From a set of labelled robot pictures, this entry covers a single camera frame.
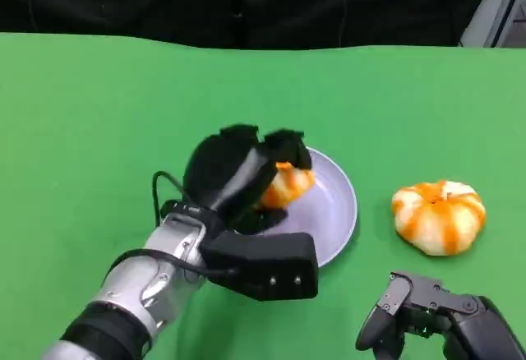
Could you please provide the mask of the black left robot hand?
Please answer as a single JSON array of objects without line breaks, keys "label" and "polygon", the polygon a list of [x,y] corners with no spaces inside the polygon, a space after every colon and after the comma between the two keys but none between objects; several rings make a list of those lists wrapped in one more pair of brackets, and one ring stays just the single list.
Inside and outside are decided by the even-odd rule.
[{"label": "black left robot hand", "polygon": [[279,165],[310,173],[304,133],[280,129],[258,137],[258,127],[236,124],[206,137],[193,151],[183,175],[184,196],[213,210],[241,234],[263,232],[288,212],[282,201],[264,202]]}]

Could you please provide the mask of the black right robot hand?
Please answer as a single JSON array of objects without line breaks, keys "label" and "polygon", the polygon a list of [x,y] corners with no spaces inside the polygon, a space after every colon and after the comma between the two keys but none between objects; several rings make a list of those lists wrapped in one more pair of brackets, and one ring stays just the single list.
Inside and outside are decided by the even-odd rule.
[{"label": "black right robot hand", "polygon": [[376,359],[400,359],[405,335],[444,338],[446,359],[525,359],[525,349],[487,297],[457,294],[439,279],[392,271],[356,340]]}]

